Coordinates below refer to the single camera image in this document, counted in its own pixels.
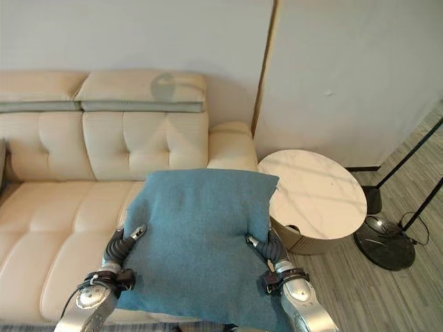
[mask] headrest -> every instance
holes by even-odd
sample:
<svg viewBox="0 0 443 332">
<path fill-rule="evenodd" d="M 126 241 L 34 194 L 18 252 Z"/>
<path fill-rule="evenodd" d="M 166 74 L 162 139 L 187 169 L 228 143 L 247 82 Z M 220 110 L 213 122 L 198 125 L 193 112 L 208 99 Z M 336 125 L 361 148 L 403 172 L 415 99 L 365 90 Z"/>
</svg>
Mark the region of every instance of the headrest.
<svg viewBox="0 0 443 332">
<path fill-rule="evenodd" d="M 202 112 L 202 75 L 149 69 L 93 71 L 75 100 L 85 111 Z"/>
<path fill-rule="evenodd" d="M 0 111 L 79 110 L 74 97 L 88 73 L 75 71 L 0 72 Z"/>
</svg>

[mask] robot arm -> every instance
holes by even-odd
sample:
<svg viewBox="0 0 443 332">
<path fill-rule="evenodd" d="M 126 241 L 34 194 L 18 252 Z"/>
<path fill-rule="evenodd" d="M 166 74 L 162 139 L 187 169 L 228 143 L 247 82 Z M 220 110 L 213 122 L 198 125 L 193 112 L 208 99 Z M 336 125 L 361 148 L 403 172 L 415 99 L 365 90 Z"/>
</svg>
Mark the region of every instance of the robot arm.
<svg viewBox="0 0 443 332">
<path fill-rule="evenodd" d="M 117 306 L 121 292 L 134 287 L 134 271 L 122 270 L 122 265 L 145 231 L 146 225 L 139 226 L 126 239 L 123 239 L 123 229 L 114 232 L 103 254 L 100 269 L 89 273 L 68 299 L 55 332 L 94 332 L 102 328 Z M 65 314 L 75 294 L 75 304 Z"/>
<path fill-rule="evenodd" d="M 251 235 L 246 242 L 265 259 L 269 259 L 275 272 L 267 271 L 262 277 L 268 294 L 280 292 L 283 310 L 288 315 L 294 331 L 338 332 L 329 313 L 318 302 L 309 275 L 296 268 L 288 259 L 287 251 L 274 230 L 269 231 L 268 243 L 260 242 Z"/>
</svg>

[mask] cream leather sofa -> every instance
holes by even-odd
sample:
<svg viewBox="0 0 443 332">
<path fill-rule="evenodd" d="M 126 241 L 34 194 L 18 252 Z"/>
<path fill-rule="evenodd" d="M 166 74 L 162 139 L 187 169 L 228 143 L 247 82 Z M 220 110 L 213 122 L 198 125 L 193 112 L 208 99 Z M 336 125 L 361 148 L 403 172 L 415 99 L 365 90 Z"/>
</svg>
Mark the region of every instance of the cream leather sofa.
<svg viewBox="0 0 443 332">
<path fill-rule="evenodd" d="M 1 72 L 0 323 L 58 320 L 150 172 L 257 169 L 245 124 L 208 130 L 205 91 L 195 74 Z M 184 320 L 117 310 L 108 322 Z"/>
</svg>

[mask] white marble table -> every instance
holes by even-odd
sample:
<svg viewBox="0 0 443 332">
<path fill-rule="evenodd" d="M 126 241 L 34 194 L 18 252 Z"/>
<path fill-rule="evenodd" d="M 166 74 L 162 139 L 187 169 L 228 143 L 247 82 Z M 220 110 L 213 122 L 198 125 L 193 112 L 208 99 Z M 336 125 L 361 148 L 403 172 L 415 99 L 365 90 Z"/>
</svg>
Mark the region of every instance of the white marble table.
<svg viewBox="0 0 443 332">
<path fill-rule="evenodd" d="M 363 190 L 335 161 L 314 152 L 282 150 L 265 157 L 258 167 L 280 177 L 269 213 L 290 251 L 324 252 L 364 222 Z"/>
</svg>

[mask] marble tabletop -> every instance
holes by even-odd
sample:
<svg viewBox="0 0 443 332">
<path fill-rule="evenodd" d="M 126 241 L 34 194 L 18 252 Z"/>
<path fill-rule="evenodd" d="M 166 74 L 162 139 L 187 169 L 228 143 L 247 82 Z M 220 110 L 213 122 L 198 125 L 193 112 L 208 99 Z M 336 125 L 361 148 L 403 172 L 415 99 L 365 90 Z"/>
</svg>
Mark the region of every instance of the marble tabletop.
<svg viewBox="0 0 443 332">
<path fill-rule="evenodd" d="M 304 150 L 265 157 L 259 171 L 280 177 L 270 215 L 314 239 L 340 239 L 355 232 L 366 216 L 361 186 L 335 161 Z"/>
</svg>

